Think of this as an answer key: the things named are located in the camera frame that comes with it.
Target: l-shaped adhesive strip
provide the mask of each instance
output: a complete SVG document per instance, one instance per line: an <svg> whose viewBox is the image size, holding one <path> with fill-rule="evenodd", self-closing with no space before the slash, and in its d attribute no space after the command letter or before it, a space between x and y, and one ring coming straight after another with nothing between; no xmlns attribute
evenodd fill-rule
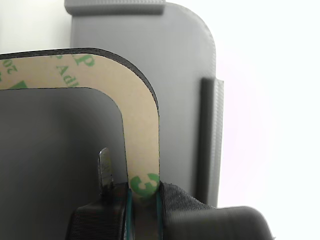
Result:
<svg viewBox="0 0 320 240"><path fill-rule="evenodd" d="M135 66L94 48L0 55L0 90L42 88L91 88L108 95L122 115L129 187L140 198L157 191L158 103Z"/></svg>

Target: gray plastic part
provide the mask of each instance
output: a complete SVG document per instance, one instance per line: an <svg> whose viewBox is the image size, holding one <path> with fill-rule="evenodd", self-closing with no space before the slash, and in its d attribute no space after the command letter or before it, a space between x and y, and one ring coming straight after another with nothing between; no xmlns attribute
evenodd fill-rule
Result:
<svg viewBox="0 0 320 240"><path fill-rule="evenodd" d="M72 48L104 49L137 66L152 85L159 104L160 179L217 204L223 84L216 79L216 49L206 24L180 5L166 3L162 15L72 16ZM211 154L206 187L199 186L201 80L214 81Z"/></svg>
<svg viewBox="0 0 320 240"><path fill-rule="evenodd" d="M72 212L99 199L98 155L127 182L121 113L90 88L0 91L0 239L65 239Z"/></svg>
<svg viewBox="0 0 320 240"><path fill-rule="evenodd" d="M65 0L66 11L71 15L160 15L165 0Z"/></svg>

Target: textured plastic edge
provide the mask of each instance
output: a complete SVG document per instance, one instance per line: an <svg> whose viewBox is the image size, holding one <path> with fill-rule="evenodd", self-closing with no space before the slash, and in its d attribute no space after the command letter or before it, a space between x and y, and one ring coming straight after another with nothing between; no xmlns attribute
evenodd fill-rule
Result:
<svg viewBox="0 0 320 240"><path fill-rule="evenodd" d="M224 82L202 79L196 198L213 207L218 204L223 109Z"/></svg>
<svg viewBox="0 0 320 240"><path fill-rule="evenodd" d="M161 15L165 0L65 0L65 10L73 16Z"/></svg>

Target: white background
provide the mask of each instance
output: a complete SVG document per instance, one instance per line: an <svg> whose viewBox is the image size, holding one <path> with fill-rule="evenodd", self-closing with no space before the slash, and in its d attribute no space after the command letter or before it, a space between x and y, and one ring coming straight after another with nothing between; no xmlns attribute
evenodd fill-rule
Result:
<svg viewBox="0 0 320 240"><path fill-rule="evenodd" d="M225 81L219 207L248 205L278 240L320 239L317 0L172 0L209 26ZM68 48L63 0L0 0L0 53Z"/></svg>

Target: black fabric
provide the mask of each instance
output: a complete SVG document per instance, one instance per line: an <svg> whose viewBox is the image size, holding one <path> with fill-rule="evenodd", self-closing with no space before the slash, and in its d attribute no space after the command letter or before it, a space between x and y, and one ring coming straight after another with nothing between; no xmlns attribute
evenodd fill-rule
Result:
<svg viewBox="0 0 320 240"><path fill-rule="evenodd" d="M163 228L167 226L168 217L174 212L214 209L213 206L198 201L182 188L173 184L161 182L159 191L162 203Z"/></svg>
<svg viewBox="0 0 320 240"><path fill-rule="evenodd" d="M165 240L272 240L264 217L250 207L176 212L163 233Z"/></svg>
<svg viewBox="0 0 320 240"><path fill-rule="evenodd" d="M264 217L250 207L216 209L180 187L160 183L163 240L272 240Z"/></svg>
<svg viewBox="0 0 320 240"><path fill-rule="evenodd" d="M75 210L66 240L123 240L127 192L127 183L116 184L108 198Z"/></svg>

